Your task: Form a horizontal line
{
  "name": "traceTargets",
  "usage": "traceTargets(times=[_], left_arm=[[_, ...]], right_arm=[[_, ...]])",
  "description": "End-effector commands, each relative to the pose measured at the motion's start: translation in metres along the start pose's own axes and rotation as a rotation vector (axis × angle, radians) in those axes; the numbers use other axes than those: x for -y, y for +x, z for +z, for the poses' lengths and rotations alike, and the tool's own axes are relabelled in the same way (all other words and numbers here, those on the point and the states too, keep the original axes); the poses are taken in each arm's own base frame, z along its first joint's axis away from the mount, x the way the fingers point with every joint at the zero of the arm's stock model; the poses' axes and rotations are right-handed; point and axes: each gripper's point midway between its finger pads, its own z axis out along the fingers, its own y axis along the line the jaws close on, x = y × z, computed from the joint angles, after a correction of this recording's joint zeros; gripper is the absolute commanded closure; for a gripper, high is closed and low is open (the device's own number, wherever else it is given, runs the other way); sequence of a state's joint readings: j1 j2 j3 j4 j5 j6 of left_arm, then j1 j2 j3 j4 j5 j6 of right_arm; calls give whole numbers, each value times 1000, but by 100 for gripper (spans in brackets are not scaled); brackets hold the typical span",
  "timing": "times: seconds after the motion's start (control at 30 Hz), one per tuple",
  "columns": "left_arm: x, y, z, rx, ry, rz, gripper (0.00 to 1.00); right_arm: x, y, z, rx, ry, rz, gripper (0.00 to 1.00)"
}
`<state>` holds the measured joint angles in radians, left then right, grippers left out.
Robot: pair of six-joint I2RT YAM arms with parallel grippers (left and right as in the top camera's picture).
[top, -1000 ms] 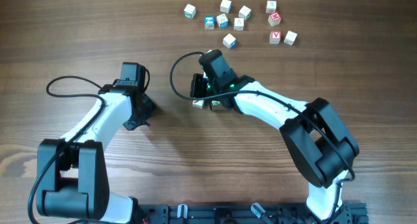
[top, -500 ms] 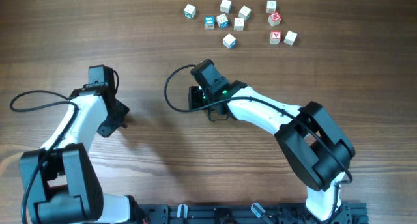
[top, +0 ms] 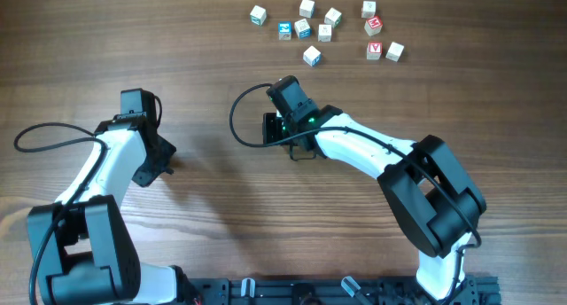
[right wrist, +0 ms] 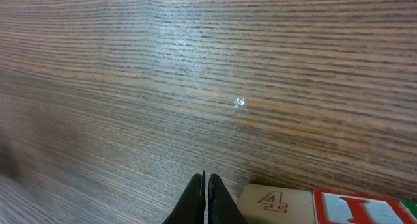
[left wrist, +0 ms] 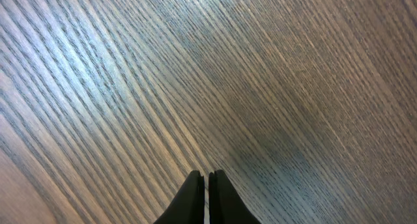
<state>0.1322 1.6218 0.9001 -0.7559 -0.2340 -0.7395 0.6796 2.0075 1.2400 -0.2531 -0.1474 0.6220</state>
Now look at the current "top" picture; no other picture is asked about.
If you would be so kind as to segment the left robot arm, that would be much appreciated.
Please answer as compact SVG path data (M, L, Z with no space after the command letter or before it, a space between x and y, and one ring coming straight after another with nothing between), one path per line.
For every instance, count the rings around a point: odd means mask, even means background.
M120 112L86 134L94 146L72 184L53 203L30 210L31 303L185 301L181 269L140 262L120 213L131 183L147 187L172 171L176 149L158 133L161 114L153 93L122 91Z

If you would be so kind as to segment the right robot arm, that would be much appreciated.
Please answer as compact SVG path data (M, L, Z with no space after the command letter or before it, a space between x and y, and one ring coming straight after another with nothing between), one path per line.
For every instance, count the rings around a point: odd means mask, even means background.
M320 108L292 75L269 85L267 95L276 111L264 117L264 144L299 146L376 179L419 251L417 283L449 303L465 278L465 251L481 244L477 227L486 203L447 144L432 135L419 142L389 137L334 106Z

